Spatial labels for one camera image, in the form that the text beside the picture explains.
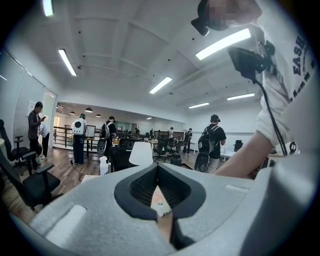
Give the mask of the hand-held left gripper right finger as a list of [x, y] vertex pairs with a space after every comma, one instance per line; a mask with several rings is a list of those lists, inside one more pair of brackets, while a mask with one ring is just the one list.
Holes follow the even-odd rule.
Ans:
[[220, 227], [244, 200], [253, 180], [160, 163], [157, 185], [172, 212], [170, 243], [181, 250]]

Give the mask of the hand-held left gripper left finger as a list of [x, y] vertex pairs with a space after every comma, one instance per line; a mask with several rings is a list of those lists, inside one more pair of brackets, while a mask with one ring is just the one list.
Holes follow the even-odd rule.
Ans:
[[30, 227], [73, 254], [173, 254], [154, 220], [129, 216], [116, 202], [118, 182], [143, 168], [132, 167], [82, 182], [36, 215]]

